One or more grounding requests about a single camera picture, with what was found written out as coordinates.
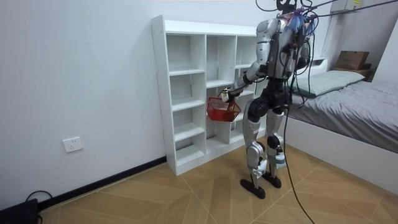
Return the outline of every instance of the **electrical outlet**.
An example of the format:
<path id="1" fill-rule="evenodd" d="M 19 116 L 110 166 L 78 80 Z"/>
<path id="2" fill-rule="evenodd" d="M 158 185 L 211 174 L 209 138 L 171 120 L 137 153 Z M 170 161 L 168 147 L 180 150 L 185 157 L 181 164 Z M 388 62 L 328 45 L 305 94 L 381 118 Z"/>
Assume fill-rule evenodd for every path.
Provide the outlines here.
<path id="1" fill-rule="evenodd" d="M 62 142 L 66 152 L 73 152 L 76 150 L 83 149 L 80 137 L 63 140 Z"/>

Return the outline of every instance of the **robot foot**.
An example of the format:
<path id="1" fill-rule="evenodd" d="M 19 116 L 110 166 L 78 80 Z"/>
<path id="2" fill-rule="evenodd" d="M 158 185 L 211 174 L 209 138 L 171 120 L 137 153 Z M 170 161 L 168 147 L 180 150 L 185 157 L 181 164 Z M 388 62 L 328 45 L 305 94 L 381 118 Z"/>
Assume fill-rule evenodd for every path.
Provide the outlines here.
<path id="1" fill-rule="evenodd" d="M 261 187 L 259 187 L 258 189 L 255 188 L 252 182 L 241 179 L 240 183 L 244 189 L 253 193 L 255 196 L 257 196 L 257 198 L 264 199 L 266 197 L 266 192 L 264 191 L 264 189 L 262 189 Z"/>
<path id="2" fill-rule="evenodd" d="M 279 189 L 282 187 L 282 182 L 280 181 L 280 179 L 278 177 L 273 178 L 270 172 L 266 171 L 266 173 L 262 177 L 270 184 L 272 184 L 272 186 L 274 186 L 275 188 Z"/>

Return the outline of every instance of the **white bookshelf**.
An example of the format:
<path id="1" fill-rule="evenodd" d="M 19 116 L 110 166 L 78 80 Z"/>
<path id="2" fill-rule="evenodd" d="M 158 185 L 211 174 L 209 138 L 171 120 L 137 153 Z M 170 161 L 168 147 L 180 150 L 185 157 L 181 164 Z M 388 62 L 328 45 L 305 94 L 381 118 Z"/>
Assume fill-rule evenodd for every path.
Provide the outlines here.
<path id="1" fill-rule="evenodd" d="M 256 28 L 152 19 L 167 162 L 182 174 L 244 144 L 243 113 L 233 122 L 212 121 L 208 97 L 239 78 L 256 59 Z M 237 97 L 244 111 L 251 85 Z M 265 135 L 261 128 L 259 137 Z"/>

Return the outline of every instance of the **mattress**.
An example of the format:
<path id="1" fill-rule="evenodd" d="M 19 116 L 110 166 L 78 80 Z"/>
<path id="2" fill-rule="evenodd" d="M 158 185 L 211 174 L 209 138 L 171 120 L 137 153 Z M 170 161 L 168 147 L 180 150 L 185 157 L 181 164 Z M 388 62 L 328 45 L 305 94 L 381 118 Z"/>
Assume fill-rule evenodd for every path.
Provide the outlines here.
<path id="1" fill-rule="evenodd" d="M 357 82 L 302 102 L 290 117 L 398 153 L 398 87 Z"/>

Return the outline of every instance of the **pillow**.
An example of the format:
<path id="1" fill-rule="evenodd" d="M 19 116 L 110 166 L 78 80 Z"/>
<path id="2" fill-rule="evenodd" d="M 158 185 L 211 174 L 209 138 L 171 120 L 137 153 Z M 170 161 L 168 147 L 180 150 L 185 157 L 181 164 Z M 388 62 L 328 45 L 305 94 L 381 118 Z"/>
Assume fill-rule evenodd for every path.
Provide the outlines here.
<path id="1" fill-rule="evenodd" d="M 293 91 L 303 96 L 316 97 L 334 90 L 342 89 L 350 84 L 361 81 L 364 77 L 356 72 L 329 71 L 310 76 L 310 88 L 308 89 L 308 76 L 298 76 L 294 83 Z"/>
<path id="2" fill-rule="evenodd" d="M 329 71 L 326 72 L 329 73 L 330 75 L 334 75 L 337 77 L 340 77 L 341 79 L 345 79 L 347 82 L 347 85 L 356 83 L 364 79 L 365 77 L 359 73 L 356 72 L 349 72 L 349 71 Z"/>
<path id="3" fill-rule="evenodd" d="M 310 77 L 310 90 L 308 89 L 308 77 L 298 77 L 293 84 L 293 91 L 301 93 L 303 96 L 316 97 L 333 90 L 339 90 L 347 85 L 346 79 L 340 76 L 331 75 L 327 73 L 320 73 Z"/>

